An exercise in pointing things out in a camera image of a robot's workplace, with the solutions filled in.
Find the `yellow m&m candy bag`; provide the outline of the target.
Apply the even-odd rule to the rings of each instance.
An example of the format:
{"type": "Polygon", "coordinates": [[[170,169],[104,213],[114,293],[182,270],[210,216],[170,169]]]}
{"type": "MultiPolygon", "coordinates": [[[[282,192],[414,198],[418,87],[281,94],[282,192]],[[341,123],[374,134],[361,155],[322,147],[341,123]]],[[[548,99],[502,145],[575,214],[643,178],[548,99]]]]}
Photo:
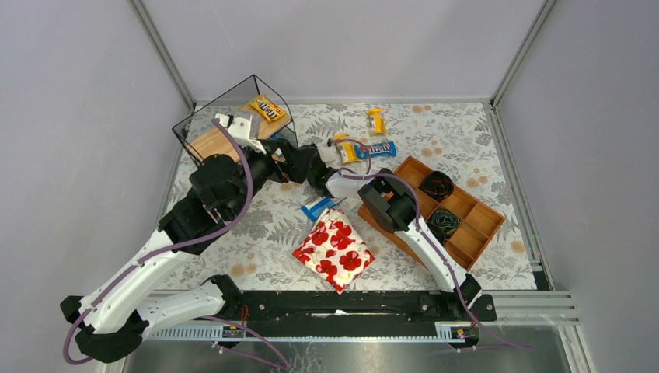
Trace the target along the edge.
{"type": "Polygon", "coordinates": [[[249,105],[264,117],[268,123],[280,120],[287,112],[275,102],[270,100],[266,95],[259,95],[253,98],[249,105]]]}

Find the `blue m&m candy bag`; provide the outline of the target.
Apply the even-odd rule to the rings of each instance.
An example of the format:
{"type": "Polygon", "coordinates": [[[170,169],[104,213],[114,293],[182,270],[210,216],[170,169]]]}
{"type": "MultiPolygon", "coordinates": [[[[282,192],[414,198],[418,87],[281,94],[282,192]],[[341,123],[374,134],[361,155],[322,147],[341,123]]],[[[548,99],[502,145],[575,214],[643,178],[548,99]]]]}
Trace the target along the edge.
{"type": "Polygon", "coordinates": [[[393,141],[373,145],[355,145],[355,152],[359,159],[397,156],[396,144],[393,141]]]}

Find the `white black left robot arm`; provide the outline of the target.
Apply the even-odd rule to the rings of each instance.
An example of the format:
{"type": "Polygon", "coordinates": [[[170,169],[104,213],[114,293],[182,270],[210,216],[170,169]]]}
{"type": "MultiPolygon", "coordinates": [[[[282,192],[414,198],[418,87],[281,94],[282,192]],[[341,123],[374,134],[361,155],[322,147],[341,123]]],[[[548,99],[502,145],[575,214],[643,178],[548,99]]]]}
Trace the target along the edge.
{"type": "Polygon", "coordinates": [[[75,344],[84,362],[113,363],[161,329],[205,316],[244,311],[242,293],[227,275],[198,288],[151,302],[148,296],[174,270],[198,258],[240,222],[267,181],[309,183],[323,190],[333,169],[315,145],[295,147],[268,140],[264,151],[214,154],[190,175],[187,195],[159,221],[148,241],[115,275],[90,295],[70,295],[61,311],[71,323],[63,355],[75,344]]]}

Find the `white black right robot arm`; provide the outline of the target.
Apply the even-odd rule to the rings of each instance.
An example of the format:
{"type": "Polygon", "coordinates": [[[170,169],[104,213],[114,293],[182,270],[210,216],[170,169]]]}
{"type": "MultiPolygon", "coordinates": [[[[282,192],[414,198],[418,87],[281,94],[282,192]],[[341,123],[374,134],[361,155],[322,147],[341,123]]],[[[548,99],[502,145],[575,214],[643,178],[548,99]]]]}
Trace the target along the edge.
{"type": "Polygon", "coordinates": [[[440,291],[453,294],[470,310],[482,295],[479,282],[458,264],[431,231],[421,214],[420,198],[402,177],[388,169],[376,173],[329,166],[316,145],[299,151],[307,165],[302,172],[328,197],[359,198],[379,228],[403,240],[429,270],[440,291]]]}

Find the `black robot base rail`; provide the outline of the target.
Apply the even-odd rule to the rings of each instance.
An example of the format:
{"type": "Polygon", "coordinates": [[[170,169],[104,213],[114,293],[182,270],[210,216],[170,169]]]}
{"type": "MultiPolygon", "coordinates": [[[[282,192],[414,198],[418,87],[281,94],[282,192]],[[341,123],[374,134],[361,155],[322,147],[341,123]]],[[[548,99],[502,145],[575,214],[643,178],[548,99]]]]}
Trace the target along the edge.
{"type": "Polygon", "coordinates": [[[220,289],[228,300],[213,315],[266,338],[431,337],[438,323],[497,320],[489,295],[466,311],[457,295],[440,291],[240,291],[227,281],[220,289]]]}

